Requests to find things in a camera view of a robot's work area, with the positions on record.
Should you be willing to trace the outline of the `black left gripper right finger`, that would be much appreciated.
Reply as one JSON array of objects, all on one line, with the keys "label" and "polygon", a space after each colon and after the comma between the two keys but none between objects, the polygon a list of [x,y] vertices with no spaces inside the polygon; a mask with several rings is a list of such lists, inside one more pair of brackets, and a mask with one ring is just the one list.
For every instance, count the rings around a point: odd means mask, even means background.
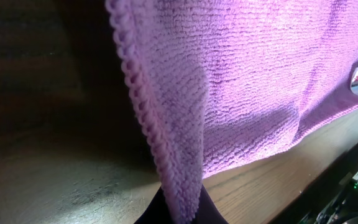
[{"label": "black left gripper right finger", "polygon": [[201,188],[199,208],[194,218],[194,224],[227,224],[204,186]]}]

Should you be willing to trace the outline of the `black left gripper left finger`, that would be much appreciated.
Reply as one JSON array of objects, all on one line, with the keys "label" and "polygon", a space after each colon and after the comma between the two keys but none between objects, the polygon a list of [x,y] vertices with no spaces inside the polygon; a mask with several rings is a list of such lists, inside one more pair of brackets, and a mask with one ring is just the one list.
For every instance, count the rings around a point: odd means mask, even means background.
[{"label": "black left gripper left finger", "polygon": [[158,189],[145,212],[134,222],[134,224],[173,224],[161,188]]}]

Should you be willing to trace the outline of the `pink-purple microfiber cloth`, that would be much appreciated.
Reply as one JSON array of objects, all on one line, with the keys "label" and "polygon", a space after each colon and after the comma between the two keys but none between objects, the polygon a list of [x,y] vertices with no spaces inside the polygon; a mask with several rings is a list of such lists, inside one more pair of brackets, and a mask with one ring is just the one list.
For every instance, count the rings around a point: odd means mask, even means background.
[{"label": "pink-purple microfiber cloth", "polygon": [[202,180],[285,152],[358,109],[358,1],[108,0],[172,220]]}]

